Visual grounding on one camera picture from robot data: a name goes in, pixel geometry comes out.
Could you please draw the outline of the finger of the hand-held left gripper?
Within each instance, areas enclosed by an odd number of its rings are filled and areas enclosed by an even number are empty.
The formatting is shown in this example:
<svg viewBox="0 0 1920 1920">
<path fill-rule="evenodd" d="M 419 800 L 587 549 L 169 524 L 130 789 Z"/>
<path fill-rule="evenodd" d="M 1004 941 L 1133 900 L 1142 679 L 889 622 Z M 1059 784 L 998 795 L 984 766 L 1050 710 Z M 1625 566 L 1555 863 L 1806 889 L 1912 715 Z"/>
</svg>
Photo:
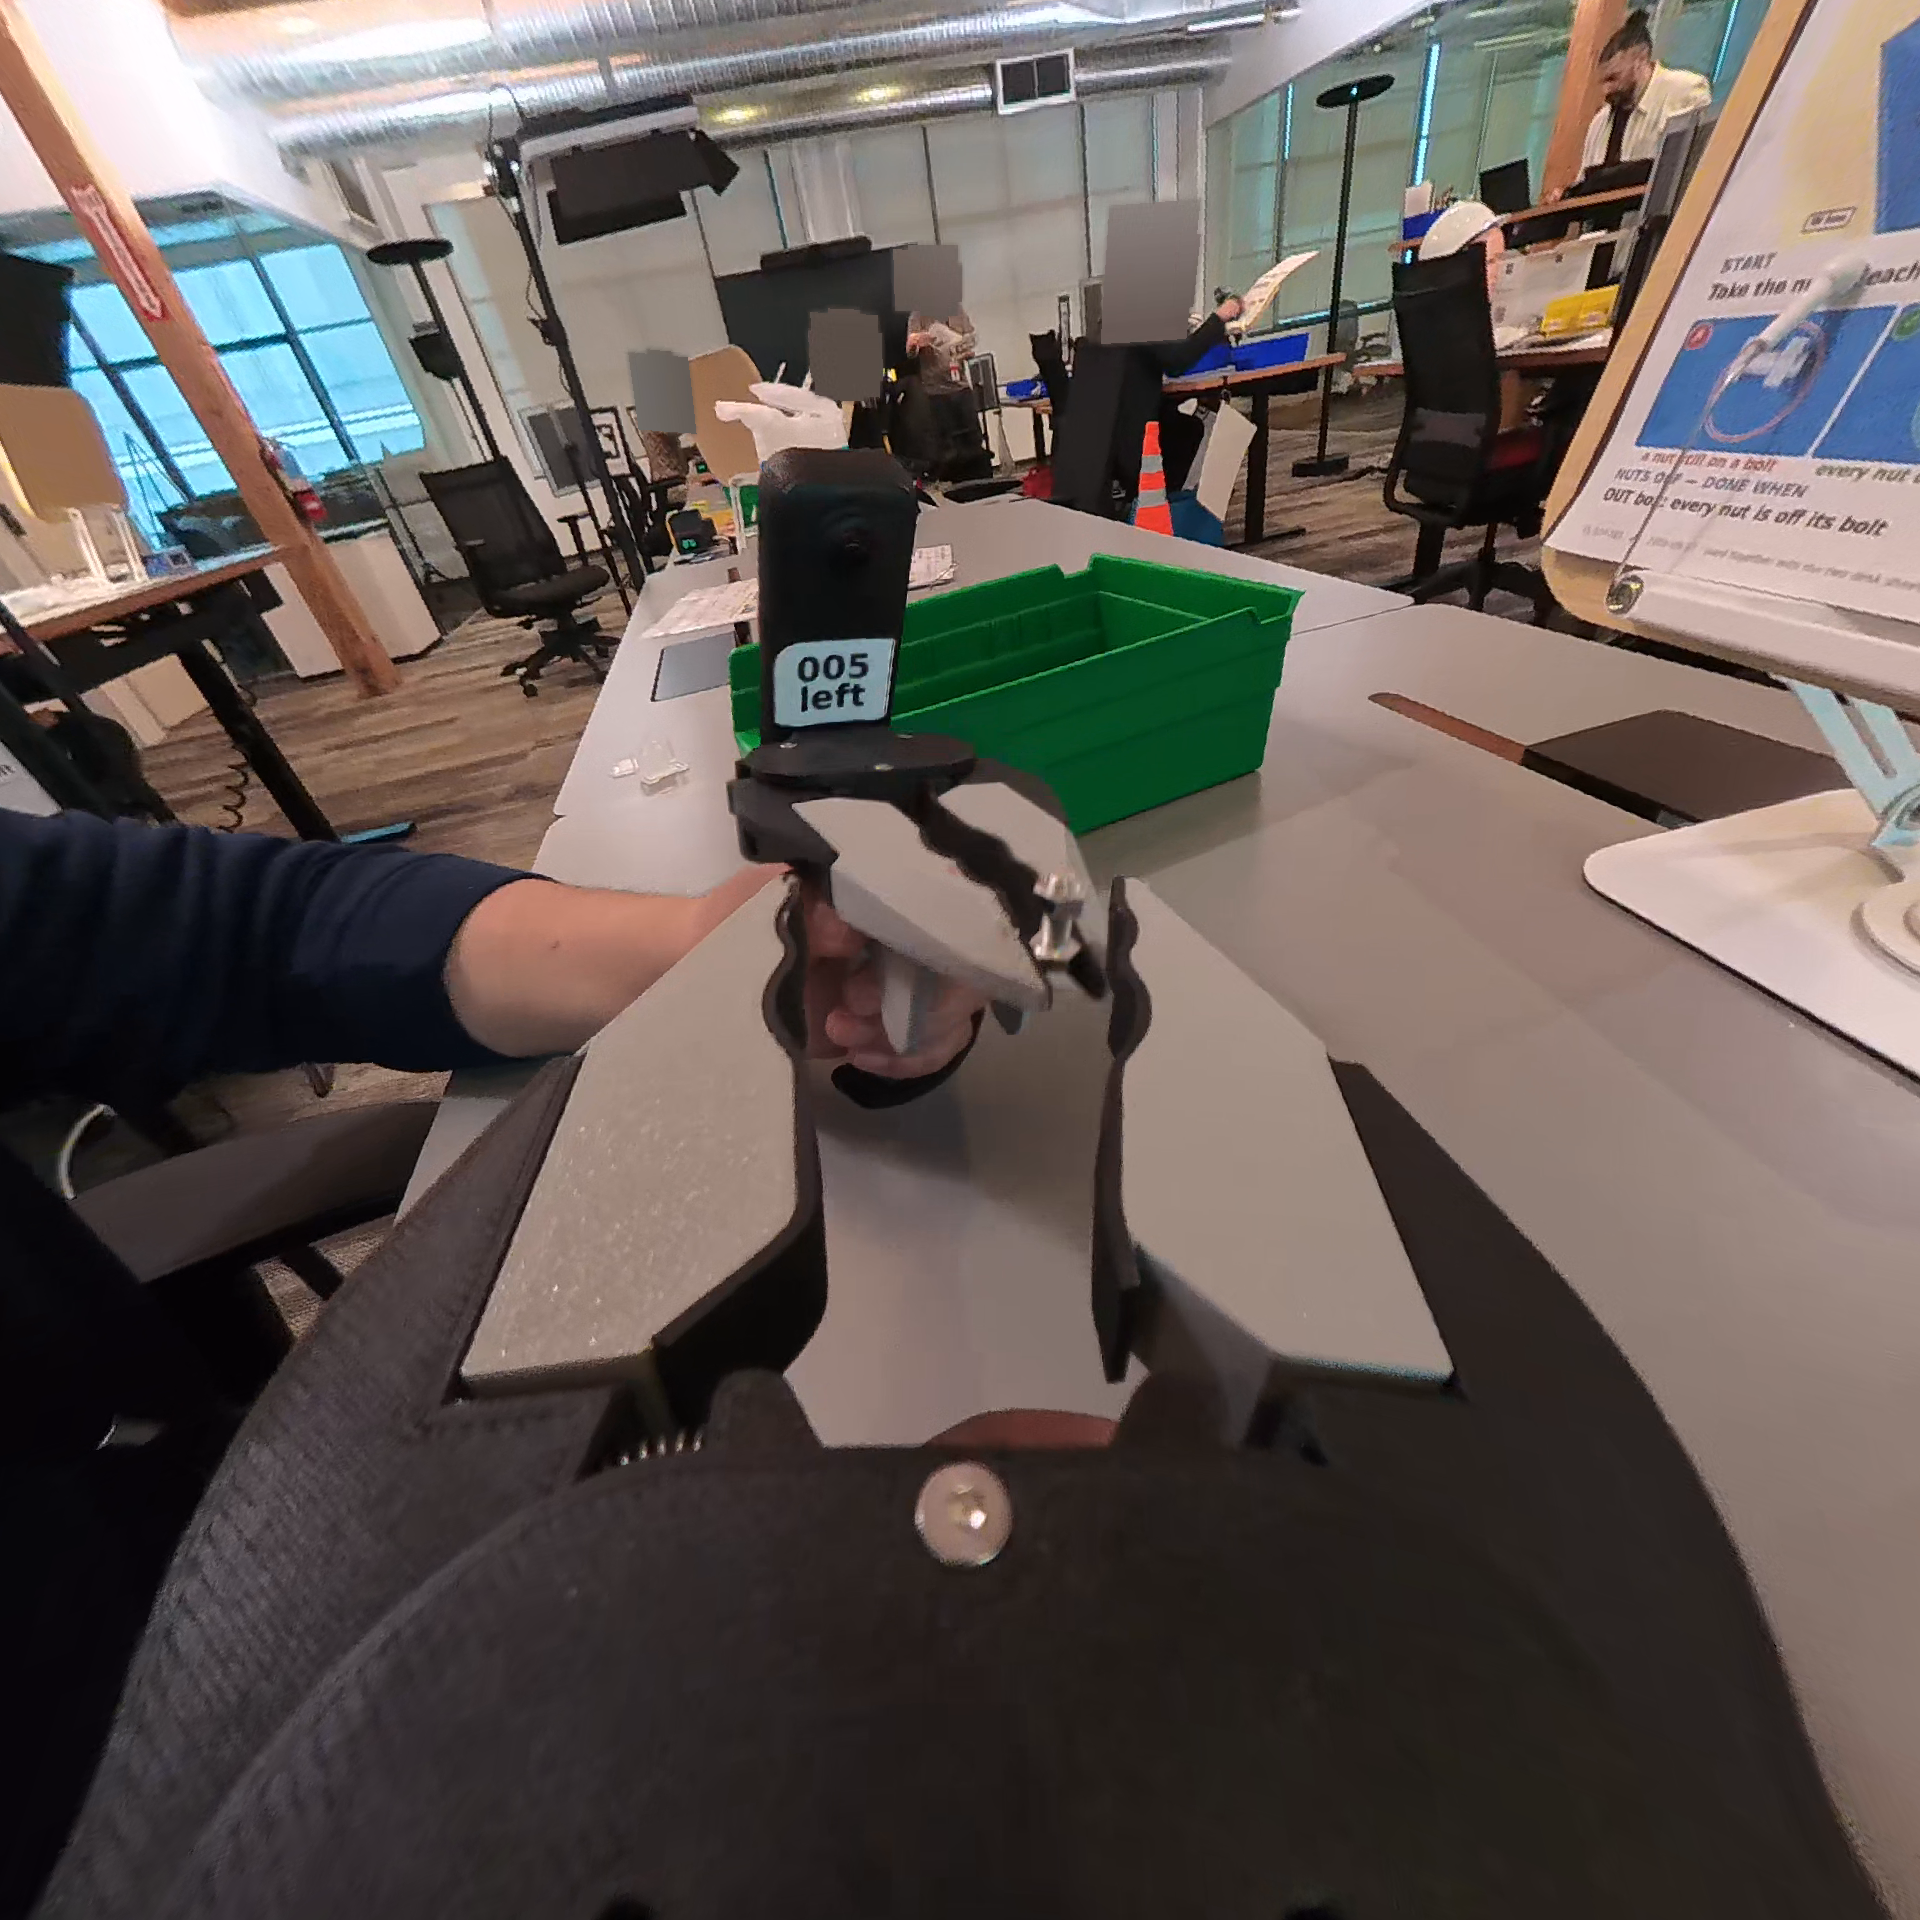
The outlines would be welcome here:
<svg viewBox="0 0 1920 1920">
<path fill-rule="evenodd" d="M 1074 871 L 1089 887 L 1083 951 L 1067 966 L 1042 966 L 1042 973 L 1051 1001 L 1067 991 L 1086 1001 L 1112 993 L 1106 907 L 1073 830 L 1038 784 L 1001 766 L 976 771 L 924 804 L 922 835 L 936 849 L 958 856 L 970 877 L 986 880 L 1028 941 L 1040 923 L 1035 887 L 1050 872 Z"/>
<path fill-rule="evenodd" d="M 892 1049 L 926 1047 L 947 983 L 1014 1022 L 1051 1006 L 1014 912 L 955 855 L 936 849 L 901 807 L 817 797 L 794 812 L 832 853 L 832 909 L 881 951 L 881 1022 Z"/>
</svg>

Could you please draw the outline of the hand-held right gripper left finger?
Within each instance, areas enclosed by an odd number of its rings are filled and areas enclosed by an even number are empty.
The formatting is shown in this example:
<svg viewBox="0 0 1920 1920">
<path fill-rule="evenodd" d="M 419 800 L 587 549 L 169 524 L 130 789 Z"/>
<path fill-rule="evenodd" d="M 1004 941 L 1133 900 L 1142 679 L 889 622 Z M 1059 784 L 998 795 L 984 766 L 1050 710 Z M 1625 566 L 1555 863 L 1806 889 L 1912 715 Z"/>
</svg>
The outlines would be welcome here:
<svg viewBox="0 0 1920 1920">
<path fill-rule="evenodd" d="M 580 1053 L 480 1310 L 476 1396 L 781 1375 L 827 1304 L 797 889 L 771 883 Z"/>
</svg>

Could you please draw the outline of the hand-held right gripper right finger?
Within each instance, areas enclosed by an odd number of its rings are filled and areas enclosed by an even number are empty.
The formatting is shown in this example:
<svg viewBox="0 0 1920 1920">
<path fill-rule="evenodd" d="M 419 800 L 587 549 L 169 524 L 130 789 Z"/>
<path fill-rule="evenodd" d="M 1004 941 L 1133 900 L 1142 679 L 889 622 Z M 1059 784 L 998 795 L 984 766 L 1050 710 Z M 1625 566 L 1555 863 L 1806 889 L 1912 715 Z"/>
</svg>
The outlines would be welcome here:
<svg viewBox="0 0 1920 1920">
<path fill-rule="evenodd" d="M 1108 1383 L 1204 1388 L 1242 1438 L 1308 1384 L 1457 1367 L 1324 1043 L 1142 880 L 1108 900 L 1090 1315 Z"/>
</svg>

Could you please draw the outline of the green plastic bin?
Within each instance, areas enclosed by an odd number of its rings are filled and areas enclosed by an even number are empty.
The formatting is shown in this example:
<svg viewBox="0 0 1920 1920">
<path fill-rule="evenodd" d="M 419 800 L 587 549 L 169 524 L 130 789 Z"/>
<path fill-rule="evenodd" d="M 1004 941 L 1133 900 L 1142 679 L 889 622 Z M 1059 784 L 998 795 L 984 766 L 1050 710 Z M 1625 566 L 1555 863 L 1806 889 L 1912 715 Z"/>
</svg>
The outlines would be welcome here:
<svg viewBox="0 0 1920 1920">
<path fill-rule="evenodd" d="M 893 737 L 772 758 L 873 800 L 996 764 L 1044 784 L 1073 832 L 1113 825 L 1261 766 L 1300 598 L 1116 556 L 938 592 L 904 613 Z"/>
</svg>

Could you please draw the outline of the person's left forearm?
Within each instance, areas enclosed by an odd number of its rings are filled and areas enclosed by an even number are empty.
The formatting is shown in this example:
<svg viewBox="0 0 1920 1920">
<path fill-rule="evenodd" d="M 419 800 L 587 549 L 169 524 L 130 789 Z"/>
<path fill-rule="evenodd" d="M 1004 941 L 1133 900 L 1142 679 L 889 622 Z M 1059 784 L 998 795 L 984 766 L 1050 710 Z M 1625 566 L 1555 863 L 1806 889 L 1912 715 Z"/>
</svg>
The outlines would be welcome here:
<svg viewBox="0 0 1920 1920">
<path fill-rule="evenodd" d="M 689 897 L 458 855 L 4 815 L 4 1097 L 573 1051 L 701 937 Z"/>
</svg>

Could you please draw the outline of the person's left hand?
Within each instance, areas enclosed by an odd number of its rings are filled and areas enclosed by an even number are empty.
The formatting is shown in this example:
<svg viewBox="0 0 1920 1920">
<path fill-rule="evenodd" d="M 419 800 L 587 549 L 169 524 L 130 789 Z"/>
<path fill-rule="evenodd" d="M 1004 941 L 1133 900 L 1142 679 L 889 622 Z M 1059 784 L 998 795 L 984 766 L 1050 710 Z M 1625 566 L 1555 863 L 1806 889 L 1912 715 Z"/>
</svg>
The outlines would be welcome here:
<svg viewBox="0 0 1920 1920">
<path fill-rule="evenodd" d="M 883 957 L 832 907 L 822 887 L 801 883 L 806 941 L 806 1051 L 884 1084 L 920 1084 L 958 1064 L 988 1015 L 966 984 L 933 977 L 933 999 L 916 1027 L 916 1044 L 892 1040 L 884 1008 Z"/>
</svg>

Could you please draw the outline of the large black display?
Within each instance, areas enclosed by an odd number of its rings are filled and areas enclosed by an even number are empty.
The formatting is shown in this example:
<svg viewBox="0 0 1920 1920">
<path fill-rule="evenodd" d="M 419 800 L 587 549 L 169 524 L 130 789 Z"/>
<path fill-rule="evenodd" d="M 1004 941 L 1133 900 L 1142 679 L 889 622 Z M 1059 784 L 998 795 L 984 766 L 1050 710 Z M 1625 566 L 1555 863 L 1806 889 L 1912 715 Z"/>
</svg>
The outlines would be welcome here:
<svg viewBox="0 0 1920 1920">
<path fill-rule="evenodd" d="M 897 252 L 869 238 L 821 241 L 765 253 L 755 272 L 714 283 L 728 341 L 762 376 L 785 369 L 786 384 L 809 376 L 809 319 L 829 309 L 873 312 L 892 372 L 906 369 L 907 315 L 893 302 Z"/>
</svg>

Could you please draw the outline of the black studio light panel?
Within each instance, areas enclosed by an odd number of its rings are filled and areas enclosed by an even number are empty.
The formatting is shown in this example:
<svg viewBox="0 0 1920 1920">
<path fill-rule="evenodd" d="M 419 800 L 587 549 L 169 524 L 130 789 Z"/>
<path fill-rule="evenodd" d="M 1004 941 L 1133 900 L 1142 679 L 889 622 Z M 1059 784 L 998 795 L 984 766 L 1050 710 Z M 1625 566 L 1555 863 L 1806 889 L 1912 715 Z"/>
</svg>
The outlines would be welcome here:
<svg viewBox="0 0 1920 1920">
<path fill-rule="evenodd" d="M 513 143 L 518 166 L 544 180 L 546 220 L 563 246 L 677 221 L 689 195 L 723 197 L 738 171 L 686 93 L 539 112 Z"/>
</svg>

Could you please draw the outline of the black floor lamp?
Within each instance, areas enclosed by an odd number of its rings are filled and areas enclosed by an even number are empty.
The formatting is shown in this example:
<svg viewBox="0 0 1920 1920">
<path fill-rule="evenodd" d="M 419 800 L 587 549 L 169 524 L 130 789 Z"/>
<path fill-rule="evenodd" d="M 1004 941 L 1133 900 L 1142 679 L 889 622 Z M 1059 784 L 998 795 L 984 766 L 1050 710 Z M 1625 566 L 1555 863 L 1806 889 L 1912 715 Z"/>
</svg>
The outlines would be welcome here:
<svg viewBox="0 0 1920 1920">
<path fill-rule="evenodd" d="M 1331 267 L 1331 287 L 1329 287 L 1329 344 L 1325 358 L 1329 365 L 1322 368 L 1322 384 L 1318 384 L 1318 415 L 1317 415 L 1317 432 L 1314 432 L 1314 448 L 1312 459 L 1297 467 L 1297 475 L 1325 479 L 1332 475 L 1342 475 L 1350 457 L 1345 453 L 1331 449 L 1331 414 L 1332 414 L 1332 375 L 1342 363 L 1342 350 L 1337 347 L 1337 329 L 1345 302 L 1345 279 L 1347 279 L 1347 252 L 1350 239 L 1350 221 L 1353 221 L 1353 175 L 1356 175 L 1356 153 L 1357 153 L 1357 129 L 1361 129 L 1361 110 L 1387 93 L 1394 86 L 1393 75 L 1366 75 L 1350 80 L 1342 86 L 1329 86 L 1317 95 L 1317 104 L 1322 110 L 1342 108 L 1347 115 L 1345 120 L 1345 141 L 1342 141 L 1342 163 L 1340 163 L 1340 187 L 1337 187 L 1337 207 L 1336 207 L 1336 245 L 1332 245 L 1332 267 Z"/>
<path fill-rule="evenodd" d="M 494 424 L 468 376 L 462 352 L 453 341 L 437 287 L 428 277 L 428 267 L 432 263 L 445 263 L 449 259 L 451 241 L 444 238 L 401 238 L 381 241 L 369 252 L 369 261 L 372 265 L 396 272 L 410 272 L 414 277 L 417 291 L 428 312 L 428 324 L 420 327 L 414 337 L 417 358 L 424 372 L 429 372 L 432 376 L 456 385 L 456 391 L 464 399 L 470 432 L 476 435 L 486 459 L 500 462 L 504 453 L 496 441 Z"/>
</svg>

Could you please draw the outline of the person's dark clothing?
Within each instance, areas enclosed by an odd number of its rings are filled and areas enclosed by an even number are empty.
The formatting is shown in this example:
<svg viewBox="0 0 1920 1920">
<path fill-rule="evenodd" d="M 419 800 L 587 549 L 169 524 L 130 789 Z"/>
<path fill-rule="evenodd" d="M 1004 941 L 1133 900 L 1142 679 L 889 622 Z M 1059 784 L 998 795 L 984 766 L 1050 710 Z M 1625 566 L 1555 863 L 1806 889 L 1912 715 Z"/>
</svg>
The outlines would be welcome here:
<svg viewBox="0 0 1920 1920">
<path fill-rule="evenodd" d="M 140 1283 L 2 1171 L 2 1912 L 28 1916 L 185 1523 L 296 1339 L 249 1269 Z"/>
</svg>

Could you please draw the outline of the wooden post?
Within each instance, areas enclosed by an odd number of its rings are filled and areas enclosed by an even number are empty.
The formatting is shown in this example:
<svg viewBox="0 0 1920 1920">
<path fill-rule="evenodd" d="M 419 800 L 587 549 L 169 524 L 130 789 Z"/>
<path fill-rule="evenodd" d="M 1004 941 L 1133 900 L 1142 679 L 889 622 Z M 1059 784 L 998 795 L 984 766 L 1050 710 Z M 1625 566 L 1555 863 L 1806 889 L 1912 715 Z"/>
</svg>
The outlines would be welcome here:
<svg viewBox="0 0 1920 1920">
<path fill-rule="evenodd" d="M 288 496 L 266 436 L 184 300 L 123 179 L 85 129 L 35 25 L 20 5 L 11 1 L 2 5 L 2 95 L 18 133 L 205 429 L 248 511 L 278 549 L 278 559 L 347 680 L 365 696 L 396 692 L 396 663 L 372 633 L 325 541 Z"/>
</svg>

